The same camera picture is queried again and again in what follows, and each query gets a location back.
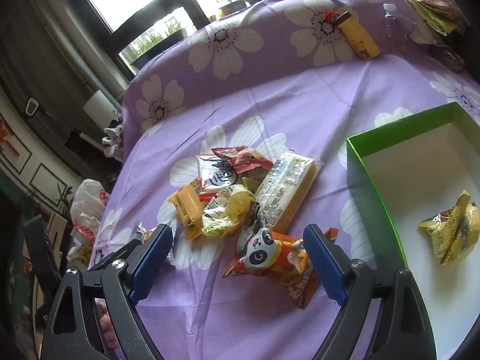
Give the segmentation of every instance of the white bottle cap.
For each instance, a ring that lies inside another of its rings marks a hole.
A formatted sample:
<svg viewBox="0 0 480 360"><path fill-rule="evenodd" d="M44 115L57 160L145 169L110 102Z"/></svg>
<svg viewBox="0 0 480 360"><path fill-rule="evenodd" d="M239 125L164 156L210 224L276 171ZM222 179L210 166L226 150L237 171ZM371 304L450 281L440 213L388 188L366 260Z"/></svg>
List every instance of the white bottle cap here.
<svg viewBox="0 0 480 360"><path fill-rule="evenodd" d="M383 9L385 9L386 11L396 11L397 6L395 4L384 4Z"/></svg>

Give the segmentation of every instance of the clear water bottle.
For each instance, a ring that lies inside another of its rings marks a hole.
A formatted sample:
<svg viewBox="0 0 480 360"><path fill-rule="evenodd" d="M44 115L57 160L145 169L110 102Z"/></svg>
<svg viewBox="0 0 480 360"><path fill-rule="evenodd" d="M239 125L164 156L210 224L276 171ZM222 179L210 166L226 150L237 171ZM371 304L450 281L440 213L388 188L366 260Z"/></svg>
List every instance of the clear water bottle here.
<svg viewBox="0 0 480 360"><path fill-rule="evenodd" d="M407 51L408 40L404 16L397 12L395 4L384 4L383 9L385 10L385 32L388 47L394 54L404 56Z"/></svg>

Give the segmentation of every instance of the yellow bottle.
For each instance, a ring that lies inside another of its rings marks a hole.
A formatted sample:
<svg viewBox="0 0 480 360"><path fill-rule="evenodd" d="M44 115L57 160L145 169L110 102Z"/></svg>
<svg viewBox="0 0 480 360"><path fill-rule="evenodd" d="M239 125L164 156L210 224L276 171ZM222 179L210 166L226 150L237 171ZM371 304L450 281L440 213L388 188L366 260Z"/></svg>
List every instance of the yellow bottle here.
<svg viewBox="0 0 480 360"><path fill-rule="evenodd" d="M337 19L334 20L333 25L342 30L346 40L349 41L360 58L372 59L380 54L380 49L375 41L371 38L370 34L352 17L350 12L345 12L337 17Z"/></svg>

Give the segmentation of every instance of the box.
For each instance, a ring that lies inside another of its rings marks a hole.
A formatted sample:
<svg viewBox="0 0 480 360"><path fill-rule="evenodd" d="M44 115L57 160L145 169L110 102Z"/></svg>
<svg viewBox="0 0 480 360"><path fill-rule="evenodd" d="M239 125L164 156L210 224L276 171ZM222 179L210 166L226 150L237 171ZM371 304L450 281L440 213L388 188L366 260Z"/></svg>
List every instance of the box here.
<svg viewBox="0 0 480 360"><path fill-rule="evenodd" d="M347 139L347 184L378 268L408 266L427 307L437 358L449 359L480 314L480 246L440 265L418 224L455 205L480 205L480 127L457 103Z"/></svg>

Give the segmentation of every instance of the panda face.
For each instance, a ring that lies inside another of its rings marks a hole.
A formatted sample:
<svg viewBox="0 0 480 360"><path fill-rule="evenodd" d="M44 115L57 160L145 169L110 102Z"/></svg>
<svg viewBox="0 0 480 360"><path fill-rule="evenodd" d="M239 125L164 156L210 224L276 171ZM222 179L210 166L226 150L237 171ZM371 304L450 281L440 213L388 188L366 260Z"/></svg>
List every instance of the panda face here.
<svg viewBox="0 0 480 360"><path fill-rule="evenodd" d="M263 227L250 238L242 262L245 264L245 268L268 268L278 258L281 249L282 242L274 240L270 230Z"/></svg>

